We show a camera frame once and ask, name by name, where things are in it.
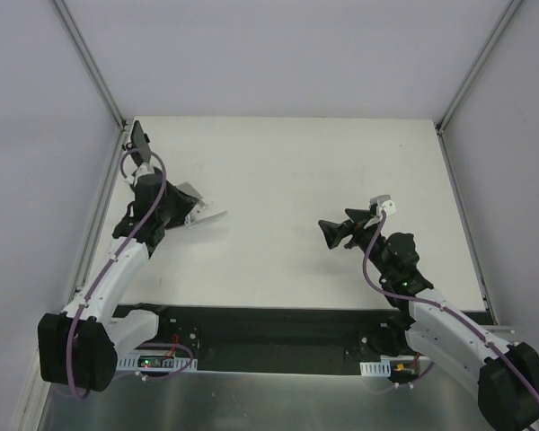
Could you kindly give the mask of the silver folding phone stand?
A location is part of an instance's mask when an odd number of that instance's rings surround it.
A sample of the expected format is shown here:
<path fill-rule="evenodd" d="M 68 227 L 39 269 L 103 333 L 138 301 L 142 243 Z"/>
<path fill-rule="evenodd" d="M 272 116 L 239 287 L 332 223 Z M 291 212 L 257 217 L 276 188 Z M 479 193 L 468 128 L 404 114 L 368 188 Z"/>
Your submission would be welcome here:
<path fill-rule="evenodd" d="M 190 199 L 190 211 L 184 220 L 186 225 L 195 224 L 210 215 L 210 204 L 204 200 L 202 195 L 189 182 L 186 181 L 179 184 L 178 189 Z"/>

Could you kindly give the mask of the black round-base phone stand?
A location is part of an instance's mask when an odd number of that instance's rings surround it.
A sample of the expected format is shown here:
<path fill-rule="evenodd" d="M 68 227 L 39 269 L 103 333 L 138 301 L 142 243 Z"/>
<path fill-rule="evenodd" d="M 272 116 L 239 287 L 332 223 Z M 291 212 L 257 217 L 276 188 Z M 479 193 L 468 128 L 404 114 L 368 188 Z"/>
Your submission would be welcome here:
<path fill-rule="evenodd" d="M 145 132 L 136 133 L 130 138 L 130 141 L 126 143 L 125 149 L 133 153 L 129 155 L 132 162 L 135 164 L 134 170 L 142 163 L 149 163 L 151 161 L 151 148 L 150 139 Z"/>

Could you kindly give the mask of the black smartphone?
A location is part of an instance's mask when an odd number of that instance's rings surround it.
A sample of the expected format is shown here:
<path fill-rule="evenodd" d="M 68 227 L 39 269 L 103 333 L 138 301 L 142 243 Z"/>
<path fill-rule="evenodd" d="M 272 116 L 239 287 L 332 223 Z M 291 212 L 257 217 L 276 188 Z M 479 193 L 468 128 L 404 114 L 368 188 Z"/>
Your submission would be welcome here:
<path fill-rule="evenodd" d="M 128 149 L 133 150 L 133 153 L 131 153 L 130 156 L 137 167 L 151 161 L 151 149 L 149 143 L 149 137 L 145 133 L 140 121 L 135 120 L 131 128 Z"/>

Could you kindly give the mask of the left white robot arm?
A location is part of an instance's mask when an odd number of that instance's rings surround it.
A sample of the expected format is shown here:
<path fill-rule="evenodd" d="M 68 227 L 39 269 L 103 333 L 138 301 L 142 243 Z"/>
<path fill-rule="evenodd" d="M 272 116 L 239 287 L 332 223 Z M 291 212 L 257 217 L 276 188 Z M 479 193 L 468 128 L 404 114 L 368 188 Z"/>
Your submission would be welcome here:
<path fill-rule="evenodd" d="M 188 182 L 173 186 L 162 172 L 140 176 L 132 189 L 134 198 L 111 234 L 104 264 L 60 313 L 44 314 L 38 325 L 41 378 L 68 386 L 78 398 L 104 391 L 120 359 L 138 345 L 161 349 L 172 338 L 171 326 L 154 312 L 135 310 L 118 322 L 111 319 L 166 231 L 195 222 L 203 197 Z"/>

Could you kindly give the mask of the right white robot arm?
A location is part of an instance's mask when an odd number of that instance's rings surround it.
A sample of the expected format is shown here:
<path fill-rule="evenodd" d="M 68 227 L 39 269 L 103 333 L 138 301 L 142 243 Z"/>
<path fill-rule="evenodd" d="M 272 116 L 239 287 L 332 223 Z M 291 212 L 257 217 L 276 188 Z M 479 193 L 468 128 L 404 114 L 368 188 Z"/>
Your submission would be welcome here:
<path fill-rule="evenodd" d="M 382 235 L 388 214 L 379 205 L 348 210 L 348 220 L 318 223 L 329 249 L 358 247 L 362 265 L 379 272 L 367 284 L 400 311 L 407 323 L 386 332 L 396 354 L 411 350 L 455 378 L 477 400 L 495 430 L 530 430 L 539 421 L 539 354 L 525 342 L 511 342 L 472 321 L 419 271 L 411 233 Z"/>

